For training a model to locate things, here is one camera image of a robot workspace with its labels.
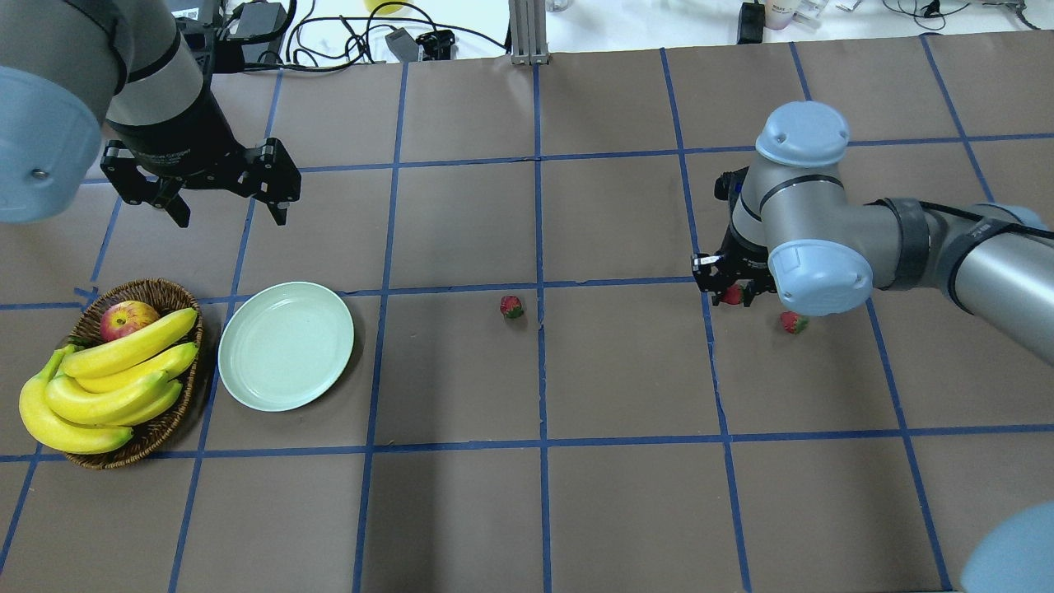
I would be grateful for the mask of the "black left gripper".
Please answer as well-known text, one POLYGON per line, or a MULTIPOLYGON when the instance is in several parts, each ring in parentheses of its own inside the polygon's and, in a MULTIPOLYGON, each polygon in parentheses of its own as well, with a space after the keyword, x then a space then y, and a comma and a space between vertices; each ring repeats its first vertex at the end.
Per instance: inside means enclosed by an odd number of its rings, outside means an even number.
MULTIPOLYGON (((287 224, 290 203, 301 198, 300 169, 282 140, 266 138, 255 146, 242 145, 211 91, 200 91, 189 108, 162 123, 110 127, 118 137, 106 143, 100 162, 110 180, 144 185, 151 175, 188 189, 226 189, 266 203, 278 226, 287 224)), ((161 196, 156 207, 165 211, 176 226, 189 226, 191 210, 180 193, 161 196)))

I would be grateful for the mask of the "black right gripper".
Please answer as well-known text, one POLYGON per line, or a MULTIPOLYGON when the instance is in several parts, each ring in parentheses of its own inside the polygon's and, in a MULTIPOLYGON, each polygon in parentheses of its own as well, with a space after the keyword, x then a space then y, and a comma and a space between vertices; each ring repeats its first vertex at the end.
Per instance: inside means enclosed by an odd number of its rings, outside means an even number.
POLYGON ((711 307, 722 303, 724 290, 733 284, 743 286, 743 307, 752 307, 760 294, 777 292, 761 207, 746 187, 748 177, 748 169, 738 169, 715 181, 715 198, 728 206, 728 226, 717 252, 692 256, 692 277, 711 307))

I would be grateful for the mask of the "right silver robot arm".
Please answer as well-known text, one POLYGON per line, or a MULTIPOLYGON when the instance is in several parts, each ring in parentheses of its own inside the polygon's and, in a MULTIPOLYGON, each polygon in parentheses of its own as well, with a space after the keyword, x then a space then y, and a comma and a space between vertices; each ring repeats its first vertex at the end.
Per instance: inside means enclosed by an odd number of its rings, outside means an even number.
POLYGON ((1028 207, 951 207, 917 198, 848 202, 839 174, 850 129, 817 101, 770 112, 749 166, 722 174, 721 248, 692 256, 692 277, 719 303, 734 286, 749 307, 772 293, 807 316, 843 314, 876 290, 928 286, 965 314, 1053 356, 1052 230, 1028 207))

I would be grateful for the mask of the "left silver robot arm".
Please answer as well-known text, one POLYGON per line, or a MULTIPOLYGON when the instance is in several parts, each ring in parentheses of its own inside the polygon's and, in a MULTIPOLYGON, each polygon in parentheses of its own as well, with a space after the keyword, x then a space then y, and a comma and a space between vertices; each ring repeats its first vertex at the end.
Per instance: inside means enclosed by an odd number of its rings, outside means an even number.
POLYGON ((301 196, 282 142, 241 145, 211 80, 243 72, 246 45, 163 1, 4 1, 1 11, 5 224, 69 209, 98 162, 128 205, 188 226, 182 190, 226 190, 268 207, 275 224, 301 196))

